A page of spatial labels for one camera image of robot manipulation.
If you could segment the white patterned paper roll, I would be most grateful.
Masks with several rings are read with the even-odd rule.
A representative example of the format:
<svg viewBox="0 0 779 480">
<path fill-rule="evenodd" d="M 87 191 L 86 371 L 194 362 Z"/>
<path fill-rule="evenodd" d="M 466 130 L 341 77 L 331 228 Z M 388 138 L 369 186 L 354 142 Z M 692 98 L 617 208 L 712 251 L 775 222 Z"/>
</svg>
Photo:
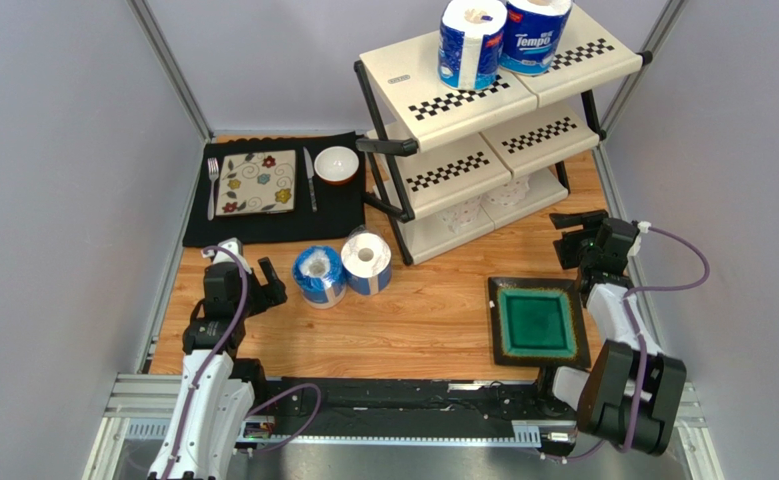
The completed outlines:
<svg viewBox="0 0 779 480">
<path fill-rule="evenodd" d="M 472 224 L 481 210 L 481 195 L 459 202 L 437 214 L 448 230 L 458 234 L 461 229 Z"/>
</svg>

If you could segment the Tempo paper roll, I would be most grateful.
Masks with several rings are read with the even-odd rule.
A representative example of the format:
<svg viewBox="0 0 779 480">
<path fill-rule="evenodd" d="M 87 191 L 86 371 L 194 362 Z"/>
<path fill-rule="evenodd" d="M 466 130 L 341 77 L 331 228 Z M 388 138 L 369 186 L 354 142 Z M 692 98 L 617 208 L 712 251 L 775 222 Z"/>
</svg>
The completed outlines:
<svg viewBox="0 0 779 480">
<path fill-rule="evenodd" d="M 480 91 L 496 81 L 507 9 L 501 1 L 453 0 L 439 28 L 439 79 L 449 88 Z"/>
<path fill-rule="evenodd" d="M 573 2 L 510 0 L 505 5 L 507 20 L 499 66 L 520 75 L 545 73 L 553 62 Z"/>
</svg>

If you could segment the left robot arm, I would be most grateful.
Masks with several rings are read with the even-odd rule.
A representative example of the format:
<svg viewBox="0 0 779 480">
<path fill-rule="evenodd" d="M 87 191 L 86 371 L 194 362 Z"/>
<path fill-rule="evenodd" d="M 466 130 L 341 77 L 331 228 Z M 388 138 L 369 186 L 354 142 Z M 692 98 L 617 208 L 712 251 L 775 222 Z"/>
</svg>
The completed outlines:
<svg viewBox="0 0 779 480">
<path fill-rule="evenodd" d="M 172 418 L 149 479 L 223 479 L 242 422 L 266 391 L 264 368 L 238 359 L 246 318 L 287 300 L 286 286 L 271 260 L 260 259 L 260 283 L 245 261 L 217 253 L 205 270 L 204 296 L 183 333 L 180 389 Z"/>
</svg>

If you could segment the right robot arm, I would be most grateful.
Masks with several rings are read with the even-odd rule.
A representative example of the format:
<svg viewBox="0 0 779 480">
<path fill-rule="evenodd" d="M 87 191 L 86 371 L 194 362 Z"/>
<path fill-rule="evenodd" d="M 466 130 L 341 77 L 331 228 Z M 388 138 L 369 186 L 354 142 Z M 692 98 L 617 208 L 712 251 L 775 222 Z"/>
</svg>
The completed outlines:
<svg viewBox="0 0 779 480">
<path fill-rule="evenodd" d="M 579 432 L 620 450 L 651 456 L 669 445 L 687 376 L 685 364 L 651 338 L 636 306 L 638 288 L 626 275 L 641 237 L 657 229 L 605 210 L 553 214 L 562 236 L 561 266 L 576 269 L 574 287 L 604 339 L 590 371 L 557 369 L 552 392 L 577 415 Z"/>
</svg>

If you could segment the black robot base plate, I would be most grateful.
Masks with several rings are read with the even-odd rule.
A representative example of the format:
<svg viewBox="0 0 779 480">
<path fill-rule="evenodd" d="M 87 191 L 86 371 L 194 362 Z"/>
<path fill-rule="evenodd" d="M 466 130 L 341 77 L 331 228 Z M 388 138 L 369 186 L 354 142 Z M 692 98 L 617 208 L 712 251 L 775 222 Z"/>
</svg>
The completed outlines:
<svg viewBox="0 0 779 480">
<path fill-rule="evenodd" d="M 571 443 L 576 415 L 533 381 L 271 379 L 248 421 L 273 439 Z"/>
</svg>

